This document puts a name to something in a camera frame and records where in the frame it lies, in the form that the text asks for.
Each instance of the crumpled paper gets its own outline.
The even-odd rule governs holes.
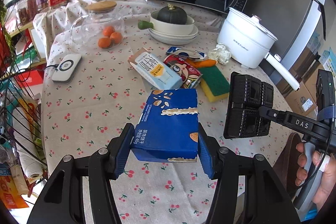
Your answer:
[[[209,59],[216,60],[219,63],[226,65],[231,58],[231,53],[226,50],[225,45],[217,44],[213,50],[209,51],[208,57]]]

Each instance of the stack of plates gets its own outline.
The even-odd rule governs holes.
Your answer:
[[[198,28],[194,26],[193,31],[189,35],[165,34],[153,29],[149,29],[149,33],[153,38],[162,43],[179,46],[189,44],[190,42],[194,41],[197,38]]]

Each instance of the teapot handle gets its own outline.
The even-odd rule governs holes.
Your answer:
[[[83,16],[77,18],[77,19],[72,23],[72,26],[71,26],[71,28],[70,28],[70,37],[71,37],[72,42],[74,42],[74,38],[73,38],[73,36],[72,36],[72,32],[73,32],[73,30],[74,30],[74,27],[76,26],[76,24],[77,24],[80,20],[82,20],[83,18],[86,18],[86,17],[88,17],[88,16],[89,16],[89,15],[83,15]]]

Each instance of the sponge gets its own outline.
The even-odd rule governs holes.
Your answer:
[[[200,85],[209,102],[213,103],[229,96],[230,84],[217,66],[198,70],[203,74]]]

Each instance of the cherry patterned tablecloth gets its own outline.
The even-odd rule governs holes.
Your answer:
[[[81,0],[72,1],[67,8],[42,14],[34,21],[41,38],[48,37],[49,42],[59,33],[51,46],[48,65],[58,64],[69,53],[83,56],[68,85],[56,85],[51,81],[52,68],[45,73],[42,125],[50,173],[64,155],[71,154],[75,158],[89,156],[119,136],[127,122],[137,124],[152,87],[130,67],[127,60],[141,47],[163,60],[170,47],[153,39],[147,30],[137,29],[139,20],[148,19],[151,12],[166,3],[130,0],[118,2],[117,6],[125,15],[126,34],[122,45],[108,52],[87,52],[84,47],[71,42],[67,31],[86,5]],[[221,17],[201,8],[183,7],[197,21],[200,30],[197,40],[185,48],[202,52],[213,49],[219,32],[214,25]],[[227,79],[231,72],[237,71],[273,84],[260,68],[244,69],[232,59],[226,66],[217,66]],[[289,129],[273,123],[266,137],[226,140],[223,129],[227,99],[209,103],[200,87],[197,87],[197,93],[199,121],[208,135],[239,155],[261,153],[271,165],[275,163],[287,141]],[[274,107],[290,110],[277,88],[274,88]],[[166,141],[174,142],[169,136]],[[125,172],[111,185],[124,223],[190,224],[206,220],[216,182],[203,173],[199,160],[187,164],[143,162],[131,152]],[[240,177],[237,187],[238,195],[244,192],[244,177]],[[93,223],[87,178],[84,178],[84,198],[87,223]]]

